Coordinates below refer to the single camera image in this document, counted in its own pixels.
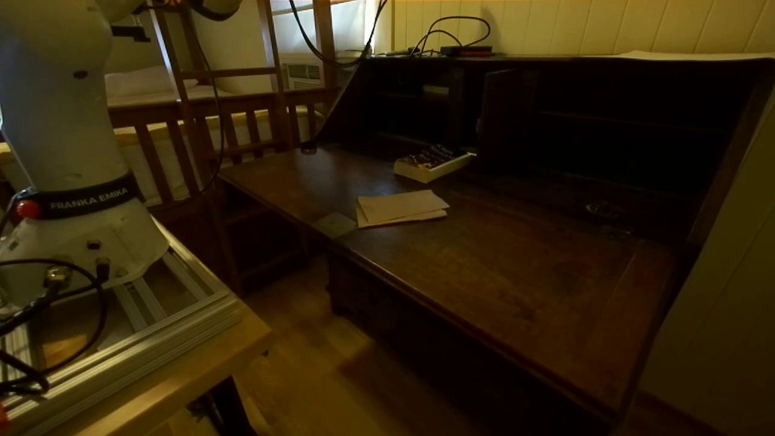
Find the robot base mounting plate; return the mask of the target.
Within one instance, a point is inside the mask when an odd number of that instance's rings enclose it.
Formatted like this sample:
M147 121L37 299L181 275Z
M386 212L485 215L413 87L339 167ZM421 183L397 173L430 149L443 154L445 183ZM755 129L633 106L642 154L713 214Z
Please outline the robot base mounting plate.
M51 375L160 322L201 316L206 324L237 301L169 234L167 251L128 276L101 252L2 263L2 409L7 401L40 401Z

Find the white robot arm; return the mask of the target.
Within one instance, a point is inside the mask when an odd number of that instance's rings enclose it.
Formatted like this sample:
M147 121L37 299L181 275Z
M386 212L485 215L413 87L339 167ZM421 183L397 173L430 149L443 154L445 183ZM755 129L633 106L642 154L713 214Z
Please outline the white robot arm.
M150 0L0 0L0 111L32 195L2 240L2 301L45 293L47 266L144 276L167 237L133 190L108 110L112 24Z

